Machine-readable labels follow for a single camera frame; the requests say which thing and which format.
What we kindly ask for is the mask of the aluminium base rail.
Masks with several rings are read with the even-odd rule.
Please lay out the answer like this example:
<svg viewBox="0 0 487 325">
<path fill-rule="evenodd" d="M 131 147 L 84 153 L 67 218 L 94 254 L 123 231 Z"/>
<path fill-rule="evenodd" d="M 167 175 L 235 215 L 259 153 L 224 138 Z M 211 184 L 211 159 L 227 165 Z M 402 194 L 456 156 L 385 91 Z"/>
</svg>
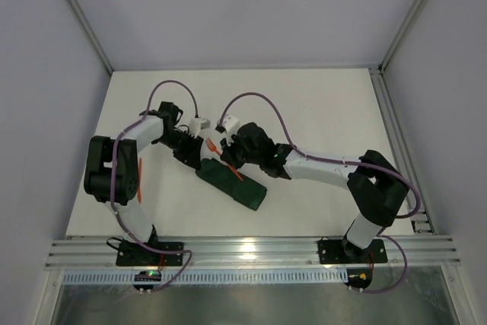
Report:
<svg viewBox="0 0 487 325">
<path fill-rule="evenodd" d="M 316 237 L 187 237 L 177 238 L 193 252 L 192 269 L 314 268 L 321 266 Z M 451 237 L 399 236 L 410 266 L 457 266 L 460 254 Z M 54 241 L 47 269 L 114 267 L 116 251 L 105 237 L 77 237 Z"/>
</svg>

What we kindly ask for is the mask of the orange plastic fork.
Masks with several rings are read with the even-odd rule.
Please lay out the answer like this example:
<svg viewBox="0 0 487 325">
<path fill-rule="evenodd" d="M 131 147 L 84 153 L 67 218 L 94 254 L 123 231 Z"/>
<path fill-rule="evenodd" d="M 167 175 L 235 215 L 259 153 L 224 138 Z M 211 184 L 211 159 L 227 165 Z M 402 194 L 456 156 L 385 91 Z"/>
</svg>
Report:
<svg viewBox="0 0 487 325">
<path fill-rule="evenodd" d="M 210 138 L 207 138 L 205 140 L 205 143 L 206 143 L 206 146 L 210 152 L 215 153 L 217 156 L 219 156 L 221 158 L 220 150 L 217 148 L 215 143 Z M 228 169 L 237 177 L 237 179 L 239 181 L 241 181 L 241 182 L 244 181 L 243 177 L 240 175 L 240 173 L 233 166 L 231 166 L 229 163 L 226 163 L 226 165 L 227 165 Z"/>
</svg>

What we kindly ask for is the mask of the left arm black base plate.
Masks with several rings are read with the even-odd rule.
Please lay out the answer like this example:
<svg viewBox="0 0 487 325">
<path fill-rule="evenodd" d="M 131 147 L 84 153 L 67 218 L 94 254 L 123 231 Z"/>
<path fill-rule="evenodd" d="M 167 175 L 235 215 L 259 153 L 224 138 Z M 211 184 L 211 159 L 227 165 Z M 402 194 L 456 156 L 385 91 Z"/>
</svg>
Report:
<svg viewBox="0 0 487 325">
<path fill-rule="evenodd" d="M 183 265 L 183 242 L 157 242 L 155 253 L 136 243 L 121 241 L 117 248 L 116 265 L 129 266 L 177 266 Z"/>
</svg>

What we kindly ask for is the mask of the orange plastic knife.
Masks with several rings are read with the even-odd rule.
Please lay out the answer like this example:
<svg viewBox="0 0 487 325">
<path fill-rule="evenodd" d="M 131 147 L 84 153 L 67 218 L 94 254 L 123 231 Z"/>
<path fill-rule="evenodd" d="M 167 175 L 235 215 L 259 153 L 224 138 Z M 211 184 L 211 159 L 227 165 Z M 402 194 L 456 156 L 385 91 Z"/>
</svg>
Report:
<svg viewBox="0 0 487 325">
<path fill-rule="evenodd" d="M 138 159 L 138 188 L 137 188 L 137 200 L 139 204 L 142 204 L 142 158 Z"/>
</svg>

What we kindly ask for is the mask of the black controller board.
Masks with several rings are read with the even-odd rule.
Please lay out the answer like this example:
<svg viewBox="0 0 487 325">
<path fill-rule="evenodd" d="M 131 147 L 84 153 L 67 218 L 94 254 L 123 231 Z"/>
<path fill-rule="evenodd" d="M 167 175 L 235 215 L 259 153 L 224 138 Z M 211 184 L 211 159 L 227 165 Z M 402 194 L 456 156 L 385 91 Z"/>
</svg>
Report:
<svg viewBox="0 0 487 325">
<path fill-rule="evenodd" d="M 350 290 L 364 291 L 367 289 L 373 279 L 372 272 L 359 270 L 349 270 L 346 275 L 345 285 Z"/>
<path fill-rule="evenodd" d="M 144 270 L 134 275 L 132 285 L 138 292 L 151 292 L 161 284 L 161 272 L 159 270 Z"/>
</svg>

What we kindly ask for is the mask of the aluminium frame rail right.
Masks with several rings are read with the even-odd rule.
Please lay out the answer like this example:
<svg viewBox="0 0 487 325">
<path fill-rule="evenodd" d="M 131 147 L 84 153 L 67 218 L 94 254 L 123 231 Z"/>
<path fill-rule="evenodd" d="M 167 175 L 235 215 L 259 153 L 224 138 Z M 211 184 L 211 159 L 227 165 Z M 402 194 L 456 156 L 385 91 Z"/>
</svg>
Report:
<svg viewBox="0 0 487 325">
<path fill-rule="evenodd" d="M 399 114 L 394 106 L 386 79 L 380 69 L 368 69 L 368 71 L 384 122 L 387 138 L 389 139 L 396 169 L 415 187 L 421 199 L 420 208 L 409 218 L 412 222 L 413 231 L 416 234 L 435 235 L 436 230 L 428 212 L 425 195 L 423 194 L 418 175 L 415 171 L 412 157 L 406 143 L 406 136 L 399 121 Z"/>
</svg>

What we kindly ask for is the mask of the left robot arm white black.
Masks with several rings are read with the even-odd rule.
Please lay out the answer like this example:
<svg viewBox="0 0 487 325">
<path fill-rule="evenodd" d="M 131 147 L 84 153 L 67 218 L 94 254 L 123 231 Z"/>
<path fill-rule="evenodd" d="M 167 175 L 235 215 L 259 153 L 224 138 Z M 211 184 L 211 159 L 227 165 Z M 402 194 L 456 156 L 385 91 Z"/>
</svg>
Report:
<svg viewBox="0 0 487 325">
<path fill-rule="evenodd" d="M 182 115 L 183 111 L 174 103 L 163 101 L 157 110 L 141 113 L 117 137 L 96 135 L 89 142 L 84 191 L 111 211 L 123 230 L 124 247 L 164 253 L 157 231 L 137 198 L 141 183 L 138 154 L 161 143 L 172 150 L 178 161 L 199 170 L 201 132 L 210 127 L 210 121 L 195 115 L 182 129 L 178 126 Z"/>
</svg>

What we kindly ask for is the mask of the left black controller board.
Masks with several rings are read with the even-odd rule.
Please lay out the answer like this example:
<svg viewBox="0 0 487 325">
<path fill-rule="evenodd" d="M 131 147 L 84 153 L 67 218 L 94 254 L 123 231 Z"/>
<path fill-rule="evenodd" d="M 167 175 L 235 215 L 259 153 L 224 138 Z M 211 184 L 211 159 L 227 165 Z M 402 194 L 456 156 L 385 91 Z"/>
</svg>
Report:
<svg viewBox="0 0 487 325">
<path fill-rule="evenodd" d="M 134 275 L 132 285 L 138 292 L 151 292 L 161 284 L 161 272 L 159 270 L 144 270 Z"/>
</svg>

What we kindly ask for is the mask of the aluminium frame post left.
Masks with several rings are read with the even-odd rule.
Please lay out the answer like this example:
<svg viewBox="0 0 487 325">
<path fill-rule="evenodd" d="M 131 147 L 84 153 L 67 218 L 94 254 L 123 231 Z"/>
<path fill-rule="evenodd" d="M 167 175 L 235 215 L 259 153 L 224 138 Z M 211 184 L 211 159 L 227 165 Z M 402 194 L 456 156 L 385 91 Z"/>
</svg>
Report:
<svg viewBox="0 0 487 325">
<path fill-rule="evenodd" d="M 88 41 L 91 48 L 93 49 L 93 51 L 97 55 L 98 60 L 100 61 L 100 63 L 104 67 L 104 69 L 106 70 L 107 74 L 112 75 L 114 72 L 114 69 L 111 65 L 111 62 L 110 62 L 107 54 L 103 50 L 103 47 L 102 47 L 96 33 L 94 32 L 94 29 L 91 26 L 88 18 L 86 17 L 80 2 L 78 0 L 65 0 L 65 1 L 67 2 L 67 4 L 68 4 L 69 8 L 71 9 L 76 21 L 78 22 L 79 26 L 81 27 L 86 40 Z"/>
</svg>

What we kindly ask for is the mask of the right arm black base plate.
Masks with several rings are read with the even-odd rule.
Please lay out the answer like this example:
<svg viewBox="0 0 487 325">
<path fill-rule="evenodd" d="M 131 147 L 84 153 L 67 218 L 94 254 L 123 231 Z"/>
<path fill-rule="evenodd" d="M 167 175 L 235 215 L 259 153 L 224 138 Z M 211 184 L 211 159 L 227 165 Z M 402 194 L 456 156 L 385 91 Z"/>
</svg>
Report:
<svg viewBox="0 0 487 325">
<path fill-rule="evenodd" d="M 384 242 L 373 239 L 368 247 L 361 249 L 345 239 L 324 239 L 317 242 L 317 254 L 321 264 L 368 264 L 387 263 Z"/>
</svg>

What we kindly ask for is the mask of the aluminium frame post right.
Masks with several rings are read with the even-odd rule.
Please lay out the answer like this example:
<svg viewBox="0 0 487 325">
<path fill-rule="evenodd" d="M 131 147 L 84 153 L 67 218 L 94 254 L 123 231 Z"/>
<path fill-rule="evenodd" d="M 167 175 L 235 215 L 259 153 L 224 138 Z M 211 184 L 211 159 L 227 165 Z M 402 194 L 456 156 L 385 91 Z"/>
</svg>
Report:
<svg viewBox="0 0 487 325">
<path fill-rule="evenodd" d="M 398 53 L 406 37 L 414 27 L 416 21 L 422 13 L 422 10 L 427 5 L 428 0 L 412 0 L 411 5 L 408 7 L 405 17 L 403 18 L 397 32 L 394 34 L 390 45 L 387 47 L 387 51 L 384 55 L 382 62 L 378 66 L 378 70 L 383 74 L 390 66 L 394 57 Z"/>
</svg>

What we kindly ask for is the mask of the green cloth napkin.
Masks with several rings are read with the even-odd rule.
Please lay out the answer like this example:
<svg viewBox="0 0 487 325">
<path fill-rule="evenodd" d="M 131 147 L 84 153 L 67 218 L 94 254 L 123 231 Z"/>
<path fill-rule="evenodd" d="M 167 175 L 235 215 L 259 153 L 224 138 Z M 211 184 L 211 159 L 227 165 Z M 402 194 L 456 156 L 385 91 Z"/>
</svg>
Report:
<svg viewBox="0 0 487 325">
<path fill-rule="evenodd" d="M 257 211 L 267 195 L 267 188 L 250 177 L 241 174 L 241 179 L 231 169 L 216 159 L 203 159 L 196 171 L 201 180 L 230 196 L 253 211 Z"/>
</svg>

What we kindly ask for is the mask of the right black controller board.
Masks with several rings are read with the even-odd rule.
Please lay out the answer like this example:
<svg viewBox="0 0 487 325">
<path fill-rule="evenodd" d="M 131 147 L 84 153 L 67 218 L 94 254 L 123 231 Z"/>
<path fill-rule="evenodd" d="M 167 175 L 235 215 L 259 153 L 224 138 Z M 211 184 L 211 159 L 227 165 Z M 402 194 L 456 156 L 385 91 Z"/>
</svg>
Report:
<svg viewBox="0 0 487 325">
<path fill-rule="evenodd" d="M 372 272 L 359 270 L 349 270 L 346 275 L 345 285 L 350 290 L 364 291 L 367 289 L 373 279 Z"/>
</svg>

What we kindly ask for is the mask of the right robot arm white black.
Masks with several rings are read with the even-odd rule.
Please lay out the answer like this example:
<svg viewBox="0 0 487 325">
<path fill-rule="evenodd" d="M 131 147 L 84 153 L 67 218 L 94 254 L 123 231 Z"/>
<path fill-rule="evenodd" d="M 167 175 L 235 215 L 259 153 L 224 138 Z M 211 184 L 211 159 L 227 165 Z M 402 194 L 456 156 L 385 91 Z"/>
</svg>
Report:
<svg viewBox="0 0 487 325">
<path fill-rule="evenodd" d="M 298 152 L 290 144 L 275 143 L 255 123 L 217 126 L 221 160 L 233 168 L 254 164 L 273 178 L 312 180 L 348 190 L 359 213 L 345 233 L 341 247 L 353 263 L 369 257 L 373 239 L 394 223 L 409 188 L 379 152 L 368 150 L 351 161 Z"/>
</svg>

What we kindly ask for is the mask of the aluminium frame post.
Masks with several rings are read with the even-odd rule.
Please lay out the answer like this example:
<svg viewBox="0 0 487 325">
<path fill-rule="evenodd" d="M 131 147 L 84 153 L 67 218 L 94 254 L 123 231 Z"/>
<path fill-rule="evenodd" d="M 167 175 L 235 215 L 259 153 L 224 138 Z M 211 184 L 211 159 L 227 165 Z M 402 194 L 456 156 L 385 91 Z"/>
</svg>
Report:
<svg viewBox="0 0 487 325">
<path fill-rule="evenodd" d="M 65 1 L 67 2 L 67 4 L 68 4 L 69 8 L 71 9 L 76 21 L 78 22 L 79 26 L 81 27 L 86 40 L 88 41 L 91 48 L 93 49 L 93 51 L 97 55 L 98 60 L 100 61 L 100 63 L 104 67 L 104 69 L 106 70 L 107 74 L 112 75 L 114 72 L 114 69 L 111 65 L 111 62 L 110 62 L 107 54 L 103 50 L 103 47 L 102 47 L 96 33 L 94 32 L 94 29 L 91 26 L 88 18 L 86 17 L 80 2 L 78 0 L 65 0 Z"/>
<path fill-rule="evenodd" d="M 383 74 L 390 66 L 394 57 L 398 53 L 406 37 L 414 27 L 416 21 L 422 13 L 422 10 L 427 5 L 428 0 L 412 0 L 411 5 L 408 7 L 405 17 L 403 18 L 397 32 L 394 34 L 390 45 L 387 47 L 387 51 L 384 55 L 382 62 L 378 66 L 378 70 Z"/>
</svg>

